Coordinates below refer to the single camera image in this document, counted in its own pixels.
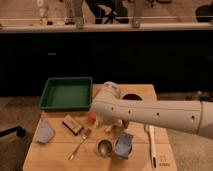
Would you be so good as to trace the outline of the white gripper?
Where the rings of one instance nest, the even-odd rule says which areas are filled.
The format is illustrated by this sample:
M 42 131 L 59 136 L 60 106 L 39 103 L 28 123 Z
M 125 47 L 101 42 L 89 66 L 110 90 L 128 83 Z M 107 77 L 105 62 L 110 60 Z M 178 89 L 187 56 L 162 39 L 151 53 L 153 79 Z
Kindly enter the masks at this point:
M 97 118 L 94 124 L 94 128 L 98 129 L 103 126 L 115 125 L 116 127 L 123 127 L 123 122 L 119 119 L 110 119 L 110 118 Z

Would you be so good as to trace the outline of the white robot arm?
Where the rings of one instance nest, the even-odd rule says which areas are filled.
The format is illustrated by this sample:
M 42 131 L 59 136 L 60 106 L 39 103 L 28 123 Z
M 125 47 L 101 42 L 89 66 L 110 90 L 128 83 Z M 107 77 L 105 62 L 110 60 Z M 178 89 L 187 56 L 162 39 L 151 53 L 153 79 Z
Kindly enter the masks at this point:
M 124 100 L 120 95 L 118 84 L 103 84 L 91 104 L 99 125 L 125 120 L 213 139 L 213 102 Z

